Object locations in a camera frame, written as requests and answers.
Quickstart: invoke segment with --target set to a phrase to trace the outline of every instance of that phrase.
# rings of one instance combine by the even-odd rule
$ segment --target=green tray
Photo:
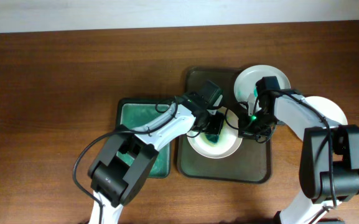
[[[152,121],[154,118],[161,114],[155,110],[155,105],[160,100],[145,100],[124,98],[118,103],[116,125],[123,124],[127,128],[132,129],[142,126]],[[166,110],[169,105],[160,104],[159,110]],[[164,146],[150,171],[149,177],[152,178],[165,178],[170,172],[170,144]],[[133,163],[133,158],[126,154],[117,153],[118,157],[128,165]]]

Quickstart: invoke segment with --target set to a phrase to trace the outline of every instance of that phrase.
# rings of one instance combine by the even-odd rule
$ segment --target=dark gray tray
[[[232,107],[236,102],[233,87],[241,71],[238,68],[191,68],[187,72],[185,90],[198,90],[206,80],[211,80],[223,89],[224,106],[236,113],[239,107]],[[223,159],[209,159],[197,153],[186,136],[181,136],[177,168],[187,177],[262,184],[272,174],[271,142],[259,144],[243,139],[232,155]]]

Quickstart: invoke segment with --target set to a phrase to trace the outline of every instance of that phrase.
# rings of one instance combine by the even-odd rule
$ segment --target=robotic arm
[[[256,89],[261,109],[253,108],[251,117],[248,113],[238,115],[239,137],[270,138],[270,127],[283,121],[304,142],[299,172],[302,190],[290,206],[275,215],[275,222],[316,223],[334,205],[359,194],[359,128],[342,126],[317,114],[297,91],[280,90],[276,77],[264,77]],[[159,151],[171,140],[190,130],[219,134],[225,118],[215,110],[221,99],[222,90],[207,82],[200,91],[176,98],[164,114],[144,126],[133,130],[118,126],[88,171],[93,196],[100,202],[94,204],[90,223],[118,222],[123,206],[138,194]],[[332,142],[334,153],[343,156],[342,161],[334,162],[333,169],[326,142]],[[117,152],[131,155],[133,164],[125,164]],[[100,213],[101,204],[106,215]]]

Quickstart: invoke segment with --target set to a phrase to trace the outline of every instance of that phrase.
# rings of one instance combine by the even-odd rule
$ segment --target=wood grain
[[[359,21],[0,34],[0,223],[87,220],[93,202],[72,182],[72,166],[114,126],[120,99],[182,94],[192,65],[256,64],[281,69],[304,94],[330,98],[359,125]],[[279,128],[273,176],[262,185],[188,179],[172,158],[168,178],[147,180],[120,221],[272,217],[300,189],[301,146]],[[79,168],[84,185],[100,147]],[[327,216],[359,223],[359,196]]]

